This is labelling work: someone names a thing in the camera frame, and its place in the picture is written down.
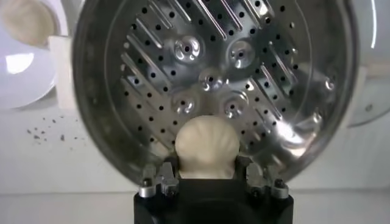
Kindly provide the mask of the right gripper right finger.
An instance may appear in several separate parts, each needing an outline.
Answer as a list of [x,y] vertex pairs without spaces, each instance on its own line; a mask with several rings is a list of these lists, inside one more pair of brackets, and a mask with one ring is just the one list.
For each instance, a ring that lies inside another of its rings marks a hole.
[[244,180],[253,196],[288,198],[288,186],[274,165],[261,167],[249,157],[236,157],[236,178]]

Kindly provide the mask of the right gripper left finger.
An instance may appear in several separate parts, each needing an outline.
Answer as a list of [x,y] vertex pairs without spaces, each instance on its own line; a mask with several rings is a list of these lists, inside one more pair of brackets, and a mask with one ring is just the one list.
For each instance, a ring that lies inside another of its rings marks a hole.
[[167,157],[159,168],[148,164],[143,170],[138,194],[141,198],[152,198],[160,192],[165,197],[174,197],[179,191],[179,178],[177,156]]

